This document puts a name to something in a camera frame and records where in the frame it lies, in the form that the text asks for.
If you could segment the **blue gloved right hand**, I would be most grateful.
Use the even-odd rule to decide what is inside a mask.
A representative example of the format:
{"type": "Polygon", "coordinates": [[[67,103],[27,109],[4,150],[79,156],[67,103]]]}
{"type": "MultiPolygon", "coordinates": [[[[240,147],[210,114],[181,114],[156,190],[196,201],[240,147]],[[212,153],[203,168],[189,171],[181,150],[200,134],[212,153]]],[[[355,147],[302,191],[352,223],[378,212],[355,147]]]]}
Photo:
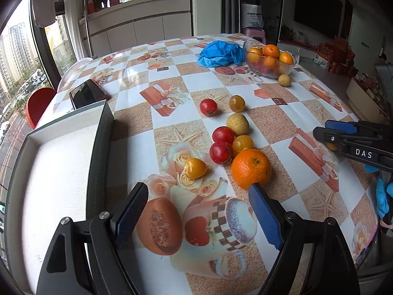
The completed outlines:
{"type": "Polygon", "coordinates": [[[385,185],[382,171],[379,168],[374,166],[366,165],[365,171],[367,173],[374,173],[377,175],[376,181],[376,209],[377,214],[381,221],[384,221],[384,218],[389,213],[390,206],[388,202],[388,196],[392,196],[392,183],[388,186],[385,185]]]}

